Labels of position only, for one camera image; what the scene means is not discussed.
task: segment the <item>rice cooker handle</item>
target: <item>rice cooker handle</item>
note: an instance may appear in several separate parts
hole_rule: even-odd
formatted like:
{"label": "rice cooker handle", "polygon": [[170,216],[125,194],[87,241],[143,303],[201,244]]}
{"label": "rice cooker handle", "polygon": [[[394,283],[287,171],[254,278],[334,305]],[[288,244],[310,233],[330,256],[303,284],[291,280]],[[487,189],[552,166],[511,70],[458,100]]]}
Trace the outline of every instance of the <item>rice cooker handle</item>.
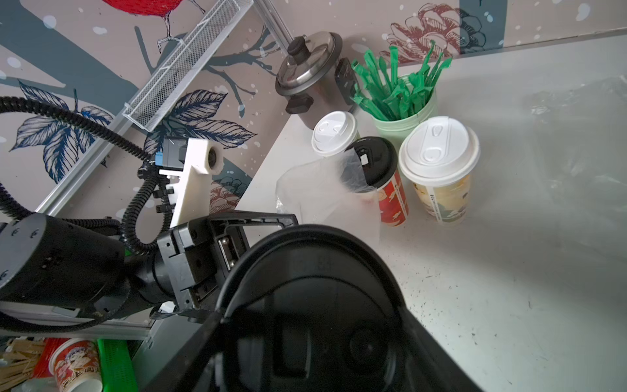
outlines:
{"label": "rice cooker handle", "polygon": [[307,94],[292,95],[287,101],[285,111],[287,114],[301,114],[309,111],[314,104],[314,99]]}
{"label": "rice cooker handle", "polygon": [[335,69],[335,84],[337,84],[337,88],[340,89],[344,102],[350,106],[355,104],[351,99],[356,92],[355,83],[357,83],[357,78],[350,66],[350,60],[346,57],[341,58]]}

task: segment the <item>rice cooker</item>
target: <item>rice cooker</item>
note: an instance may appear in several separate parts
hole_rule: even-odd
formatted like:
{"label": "rice cooker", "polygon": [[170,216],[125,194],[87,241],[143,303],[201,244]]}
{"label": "rice cooker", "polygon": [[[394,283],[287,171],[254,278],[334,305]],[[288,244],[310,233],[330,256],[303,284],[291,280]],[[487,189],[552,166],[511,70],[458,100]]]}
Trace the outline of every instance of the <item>rice cooker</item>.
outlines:
{"label": "rice cooker", "polygon": [[314,129],[330,112],[352,111],[355,103],[350,98],[357,80],[350,60],[341,57],[342,37],[327,31],[299,36],[287,52],[275,88],[287,99],[288,114],[297,114],[309,129]]}

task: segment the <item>pinecone illustration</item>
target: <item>pinecone illustration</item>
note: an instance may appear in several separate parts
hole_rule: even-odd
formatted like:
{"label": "pinecone illustration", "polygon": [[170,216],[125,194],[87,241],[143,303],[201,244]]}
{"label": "pinecone illustration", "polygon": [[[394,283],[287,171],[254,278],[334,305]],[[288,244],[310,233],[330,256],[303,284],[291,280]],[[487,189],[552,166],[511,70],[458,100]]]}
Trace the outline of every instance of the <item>pinecone illustration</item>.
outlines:
{"label": "pinecone illustration", "polygon": [[[481,21],[460,8],[448,4],[425,4],[413,16],[405,19],[405,24],[392,23],[387,42],[398,47],[400,63],[423,61],[429,52],[431,40],[435,50],[431,55],[437,58],[456,56],[460,53],[482,51],[485,35],[481,32]],[[389,57],[389,51],[381,55]]]}

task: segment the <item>green plastic tray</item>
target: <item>green plastic tray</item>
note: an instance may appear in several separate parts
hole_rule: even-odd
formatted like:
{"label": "green plastic tray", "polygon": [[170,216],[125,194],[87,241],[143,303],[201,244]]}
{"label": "green plastic tray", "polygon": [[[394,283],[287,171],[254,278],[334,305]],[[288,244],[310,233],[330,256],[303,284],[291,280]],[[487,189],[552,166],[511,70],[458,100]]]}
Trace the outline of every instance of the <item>green plastic tray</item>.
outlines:
{"label": "green plastic tray", "polygon": [[98,339],[103,392],[138,392],[126,341]]}

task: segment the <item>black knob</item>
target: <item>black knob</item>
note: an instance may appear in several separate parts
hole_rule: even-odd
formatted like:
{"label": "black knob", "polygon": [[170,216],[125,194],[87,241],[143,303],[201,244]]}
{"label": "black knob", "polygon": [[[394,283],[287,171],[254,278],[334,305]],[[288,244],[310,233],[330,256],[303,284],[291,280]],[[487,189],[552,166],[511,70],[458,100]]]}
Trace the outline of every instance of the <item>black knob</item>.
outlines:
{"label": "black knob", "polygon": [[214,149],[209,150],[208,161],[209,161],[210,169],[213,169],[213,166],[216,164],[217,160],[218,160],[218,156],[216,155],[216,151]]}
{"label": "black knob", "polygon": [[296,64],[302,64],[311,55],[311,52],[309,52],[309,49],[307,49],[307,45],[305,44],[305,38],[303,37],[294,38],[290,43],[290,46],[287,47],[287,53],[294,57]]}
{"label": "black knob", "polygon": [[350,337],[349,352],[353,364],[358,368],[370,368],[380,362],[384,356],[385,343],[370,329],[359,329]]}

